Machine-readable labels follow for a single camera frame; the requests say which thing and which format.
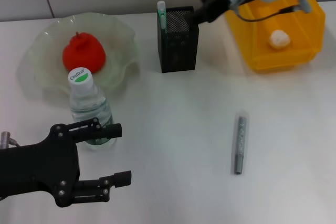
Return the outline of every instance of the metal pen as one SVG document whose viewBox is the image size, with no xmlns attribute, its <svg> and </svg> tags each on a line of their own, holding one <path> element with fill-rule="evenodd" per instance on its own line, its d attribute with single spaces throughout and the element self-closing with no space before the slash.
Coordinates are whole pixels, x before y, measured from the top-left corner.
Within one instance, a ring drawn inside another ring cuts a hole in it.
<svg viewBox="0 0 336 224">
<path fill-rule="evenodd" d="M 247 124 L 247 118 L 240 116 L 237 127 L 238 132 L 237 132 L 236 157 L 235 157 L 235 174 L 237 175 L 240 175 L 243 172 L 246 124 Z"/>
</svg>

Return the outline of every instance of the marker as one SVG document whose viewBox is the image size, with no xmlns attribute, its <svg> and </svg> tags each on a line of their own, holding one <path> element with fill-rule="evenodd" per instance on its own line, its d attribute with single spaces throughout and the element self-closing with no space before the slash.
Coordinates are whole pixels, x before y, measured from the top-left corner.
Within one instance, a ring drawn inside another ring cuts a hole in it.
<svg viewBox="0 0 336 224">
<path fill-rule="evenodd" d="M 235 174 L 237 175 L 243 173 L 246 124 L 247 119 L 245 117 L 240 116 L 238 120 L 237 145 L 236 145 L 236 157 L 235 157 Z"/>
<path fill-rule="evenodd" d="M 157 11 L 160 17 L 160 26 L 161 29 L 164 29 L 167 32 L 167 20 L 166 20 L 166 3 L 165 1 L 159 1 L 157 3 Z"/>
</svg>

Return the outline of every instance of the yellow container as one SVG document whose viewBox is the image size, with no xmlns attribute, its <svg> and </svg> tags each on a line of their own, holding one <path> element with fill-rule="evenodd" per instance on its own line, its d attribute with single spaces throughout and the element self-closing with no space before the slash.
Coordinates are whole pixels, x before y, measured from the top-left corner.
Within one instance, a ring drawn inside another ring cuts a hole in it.
<svg viewBox="0 0 336 224">
<path fill-rule="evenodd" d="M 322 50 L 325 13 L 316 0 L 308 1 L 313 9 L 310 14 L 283 14 L 263 22 L 248 23 L 240 20 L 231 10 L 226 13 L 240 52 L 253 70 L 307 63 Z M 241 6 L 240 14 L 248 19 L 257 19 L 296 4 L 298 0 L 278 0 L 272 3 L 256 0 Z M 268 40 L 274 30 L 285 31 L 291 44 L 280 50 L 271 47 Z"/>
</svg>

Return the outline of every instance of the black pen holder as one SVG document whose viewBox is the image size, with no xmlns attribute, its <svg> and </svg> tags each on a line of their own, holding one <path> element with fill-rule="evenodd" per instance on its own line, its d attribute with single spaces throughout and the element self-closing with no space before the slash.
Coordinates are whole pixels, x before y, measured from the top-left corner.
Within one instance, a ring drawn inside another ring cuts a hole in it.
<svg viewBox="0 0 336 224">
<path fill-rule="evenodd" d="M 166 9 L 166 29 L 160 26 L 157 13 L 157 43 L 162 73 L 195 70 L 198 45 L 198 25 L 189 25 L 184 15 L 192 6 Z"/>
</svg>

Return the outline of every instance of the water bottle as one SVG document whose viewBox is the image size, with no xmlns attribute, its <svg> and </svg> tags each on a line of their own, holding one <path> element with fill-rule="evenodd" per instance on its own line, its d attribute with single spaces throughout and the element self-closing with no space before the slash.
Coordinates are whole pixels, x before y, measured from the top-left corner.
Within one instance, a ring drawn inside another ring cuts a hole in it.
<svg viewBox="0 0 336 224">
<path fill-rule="evenodd" d="M 71 86 L 70 109 L 75 122 L 98 118 L 102 127 L 113 124 L 110 104 L 105 93 L 94 84 L 90 70 L 75 68 L 69 73 L 68 81 Z M 114 140 L 100 138 L 86 142 L 94 148 L 107 142 L 112 144 Z"/>
</svg>

